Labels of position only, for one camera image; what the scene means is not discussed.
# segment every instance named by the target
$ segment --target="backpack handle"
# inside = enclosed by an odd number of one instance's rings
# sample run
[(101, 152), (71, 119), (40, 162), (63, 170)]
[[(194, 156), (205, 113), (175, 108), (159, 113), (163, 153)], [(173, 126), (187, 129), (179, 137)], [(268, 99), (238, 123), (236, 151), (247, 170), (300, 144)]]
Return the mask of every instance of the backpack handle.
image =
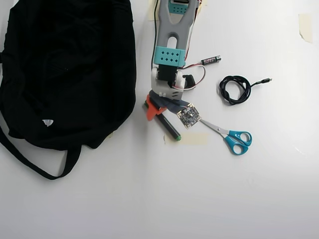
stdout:
[(9, 139), (4, 134), (2, 128), (0, 127), (0, 143), (11, 153), (13, 154), (21, 163), (23, 163), (25, 166), (31, 168), (41, 176), (49, 179), (49, 180), (55, 180), (58, 178), (63, 178), (64, 176), (68, 175), (75, 164), (77, 163), (80, 154), (81, 154), (81, 148), (82, 146), (71, 148), (67, 152), (66, 156), (66, 162), (65, 167), (63, 170), (63, 173), (60, 176), (53, 176), (44, 170), (40, 169), (38, 166), (31, 163), (29, 160), (27, 160), (20, 152), (19, 150), (9, 141)]

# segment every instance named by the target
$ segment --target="gray robot arm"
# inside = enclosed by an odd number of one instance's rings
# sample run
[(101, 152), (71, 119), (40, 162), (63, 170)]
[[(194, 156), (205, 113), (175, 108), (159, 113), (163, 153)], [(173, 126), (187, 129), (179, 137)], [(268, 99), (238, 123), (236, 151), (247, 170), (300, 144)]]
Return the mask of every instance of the gray robot arm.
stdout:
[[(195, 22), (199, 0), (161, 0), (159, 7), (159, 35), (152, 69), (152, 90), (161, 97), (181, 100), (185, 86), (182, 72), (190, 38)], [(183, 14), (179, 23), (173, 24), (170, 13)], [(168, 40), (177, 39), (176, 49), (168, 48)]]

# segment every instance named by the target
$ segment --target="orange object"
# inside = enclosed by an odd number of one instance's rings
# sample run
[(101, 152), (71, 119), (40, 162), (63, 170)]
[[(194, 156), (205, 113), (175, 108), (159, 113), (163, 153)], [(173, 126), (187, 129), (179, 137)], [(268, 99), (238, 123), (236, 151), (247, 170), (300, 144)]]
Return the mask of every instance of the orange object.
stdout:
[(156, 115), (162, 114), (164, 111), (167, 110), (167, 108), (160, 108), (159, 110), (151, 103), (150, 101), (150, 95), (148, 95), (146, 99), (146, 103), (149, 105), (148, 112), (146, 113), (146, 117), (148, 118), (148, 121), (152, 121)]

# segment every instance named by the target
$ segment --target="teal scissors handle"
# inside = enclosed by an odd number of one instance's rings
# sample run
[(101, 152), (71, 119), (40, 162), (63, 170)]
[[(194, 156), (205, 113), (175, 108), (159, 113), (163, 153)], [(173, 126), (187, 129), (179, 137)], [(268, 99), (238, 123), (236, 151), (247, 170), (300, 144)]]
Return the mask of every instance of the teal scissors handle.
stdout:
[[(244, 141), (244, 140), (241, 138), (241, 136), (242, 136), (243, 134), (248, 135), (248, 137), (249, 137), (248, 141)], [(249, 132), (230, 131), (230, 132), (229, 132), (229, 136), (235, 138), (236, 140), (238, 140), (239, 142), (243, 143), (244, 145), (246, 145), (246, 146), (248, 146), (248, 147), (249, 147), (249, 146), (252, 144), (252, 142), (253, 142), (253, 137), (252, 137), (252, 135), (251, 135)]]
[[(234, 139), (233, 139), (232, 137), (230, 137), (230, 136), (227, 136), (227, 137), (225, 138), (225, 140), (226, 140), (227, 144), (229, 145), (231, 151), (232, 151), (235, 155), (240, 156), (240, 155), (243, 155), (243, 154), (247, 153), (247, 151), (248, 151), (248, 146), (246, 146), (246, 145), (244, 145), (244, 144), (242, 144), (242, 143), (237, 142), (236, 140), (234, 140)], [(241, 148), (241, 152), (240, 152), (240, 153), (237, 153), (237, 152), (235, 151), (235, 146), (238, 146), (238, 147)]]

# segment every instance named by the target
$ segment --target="white backdrop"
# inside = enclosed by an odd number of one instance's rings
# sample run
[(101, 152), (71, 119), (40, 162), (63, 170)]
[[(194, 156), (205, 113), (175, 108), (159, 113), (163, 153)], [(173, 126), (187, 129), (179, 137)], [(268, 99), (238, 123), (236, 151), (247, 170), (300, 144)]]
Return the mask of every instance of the white backdrop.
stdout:
[[(0, 50), (12, 5), (0, 0)], [(241, 157), (201, 124), (190, 132), (208, 133), (208, 145), (165, 145), (163, 129), (147, 122), (142, 104), (151, 87), (154, 23), (146, 0), (132, 0), (132, 9), (138, 62), (132, 116), (97, 150), (83, 147), (72, 173), (54, 182), (1, 146), (0, 238), (317, 239), (319, 41), (302, 40), (298, 14), (319, 13), (318, 0), (209, 0), (197, 19), (187, 63), (223, 60), (208, 66), (205, 81), (184, 99), (208, 121), (252, 133)], [(216, 92), (227, 75), (274, 80), (230, 107)], [(32, 162), (59, 172), (64, 152), (11, 140)]]

